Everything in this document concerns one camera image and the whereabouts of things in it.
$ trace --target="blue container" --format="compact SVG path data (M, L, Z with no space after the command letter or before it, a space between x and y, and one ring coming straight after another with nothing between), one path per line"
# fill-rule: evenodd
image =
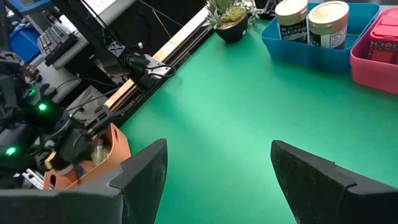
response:
M32 26L17 27L10 35L11 50L29 63L40 53L37 46L39 36L39 32Z
M311 11L317 3L309 3ZM308 44L282 41L276 18L262 32L262 41L272 59L331 73L349 73L349 52L354 43L376 19L380 6L377 4L348 3L349 16L344 50L326 49Z

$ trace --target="cylindrical container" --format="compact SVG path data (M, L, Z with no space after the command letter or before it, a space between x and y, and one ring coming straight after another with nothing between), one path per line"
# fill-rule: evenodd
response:
M307 44L307 0L283 0L275 8L281 40Z
M310 45L329 49L344 49L349 6L342 1L330 1L314 7L308 15Z

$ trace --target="green table surface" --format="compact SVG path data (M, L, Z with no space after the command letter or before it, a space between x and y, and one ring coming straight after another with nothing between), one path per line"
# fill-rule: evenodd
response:
M398 187L398 97L273 62L266 24L232 45L212 35L121 128L133 153L167 139L156 223L295 223L275 139Z

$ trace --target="wooden strip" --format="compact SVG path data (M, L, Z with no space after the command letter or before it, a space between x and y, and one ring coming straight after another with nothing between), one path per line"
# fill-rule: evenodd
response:
M163 62L195 29L200 26L207 16L207 9L203 8L199 11L183 28L180 29L163 47L156 52L152 58ZM123 100L128 95L128 91L132 91L134 82L128 80L120 89L117 90L106 102L105 106L113 110L119 100Z

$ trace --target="white lid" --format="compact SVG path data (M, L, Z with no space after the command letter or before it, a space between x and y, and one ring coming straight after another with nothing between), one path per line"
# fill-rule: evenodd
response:
M275 8L278 16L289 16L302 11L307 7L307 0L283 0Z
M308 15L308 19L316 24L327 24L335 22L349 11L347 3L342 1L325 2L313 8Z

